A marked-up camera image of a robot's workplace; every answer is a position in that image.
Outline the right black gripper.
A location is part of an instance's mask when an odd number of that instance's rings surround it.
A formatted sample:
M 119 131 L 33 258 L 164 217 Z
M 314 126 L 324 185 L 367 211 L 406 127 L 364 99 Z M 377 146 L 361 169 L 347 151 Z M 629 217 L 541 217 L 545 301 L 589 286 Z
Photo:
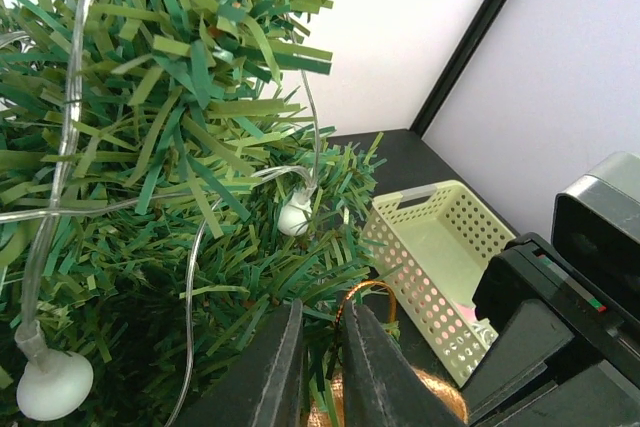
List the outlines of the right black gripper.
M 473 301 L 498 337 L 463 388 L 472 425 L 638 425 L 638 309 L 541 236 L 508 242 Z

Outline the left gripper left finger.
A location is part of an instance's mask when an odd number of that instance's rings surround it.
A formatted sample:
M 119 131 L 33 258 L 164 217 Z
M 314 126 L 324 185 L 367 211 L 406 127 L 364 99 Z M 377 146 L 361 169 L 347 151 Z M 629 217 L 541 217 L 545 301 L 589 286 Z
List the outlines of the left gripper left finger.
M 303 304 L 278 307 L 211 393 L 180 414 L 189 427 L 302 423 Z

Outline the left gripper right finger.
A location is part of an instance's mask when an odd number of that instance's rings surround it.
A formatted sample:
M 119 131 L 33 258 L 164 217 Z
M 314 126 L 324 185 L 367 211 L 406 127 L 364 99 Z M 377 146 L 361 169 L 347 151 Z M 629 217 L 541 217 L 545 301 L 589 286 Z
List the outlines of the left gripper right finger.
M 462 426 L 419 379 L 365 305 L 343 311 L 344 415 L 348 426 Z

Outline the gingerbread figure ornament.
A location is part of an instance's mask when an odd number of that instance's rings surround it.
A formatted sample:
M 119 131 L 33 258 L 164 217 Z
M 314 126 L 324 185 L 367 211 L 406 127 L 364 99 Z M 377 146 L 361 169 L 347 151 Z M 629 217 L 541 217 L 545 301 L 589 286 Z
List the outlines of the gingerbread figure ornament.
M 355 298 L 366 289 L 388 292 L 389 321 L 396 297 L 382 281 L 357 284 L 341 301 L 322 401 L 307 426 L 467 426 L 469 408 L 446 381 L 413 367 L 371 309 Z

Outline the pink paper ornament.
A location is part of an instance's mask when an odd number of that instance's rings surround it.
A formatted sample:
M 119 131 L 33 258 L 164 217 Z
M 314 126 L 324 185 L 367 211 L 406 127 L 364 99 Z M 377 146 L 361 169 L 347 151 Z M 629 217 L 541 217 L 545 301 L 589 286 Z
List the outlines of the pink paper ornament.
M 467 323 L 472 324 L 478 321 L 478 318 L 476 316 L 476 306 L 473 303 L 457 303 L 456 308 Z

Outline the yellow-green plastic basket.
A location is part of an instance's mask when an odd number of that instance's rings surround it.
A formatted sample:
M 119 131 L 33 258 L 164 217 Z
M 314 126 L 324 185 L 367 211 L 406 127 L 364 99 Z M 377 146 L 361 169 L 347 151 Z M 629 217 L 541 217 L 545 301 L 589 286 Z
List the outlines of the yellow-green plastic basket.
M 456 304 L 474 304 L 489 261 L 514 237 L 456 180 L 372 201 L 363 240 L 376 271 L 458 386 L 469 380 L 498 334 L 487 320 L 467 323 Z

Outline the small green christmas tree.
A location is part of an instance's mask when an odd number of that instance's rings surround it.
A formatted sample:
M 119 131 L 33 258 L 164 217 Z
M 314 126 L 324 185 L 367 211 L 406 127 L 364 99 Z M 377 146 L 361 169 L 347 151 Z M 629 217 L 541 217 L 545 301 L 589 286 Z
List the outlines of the small green christmas tree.
M 322 401 L 379 161 L 286 74 L 331 0 L 1 0 L 1 422 L 169 426 L 280 305 Z

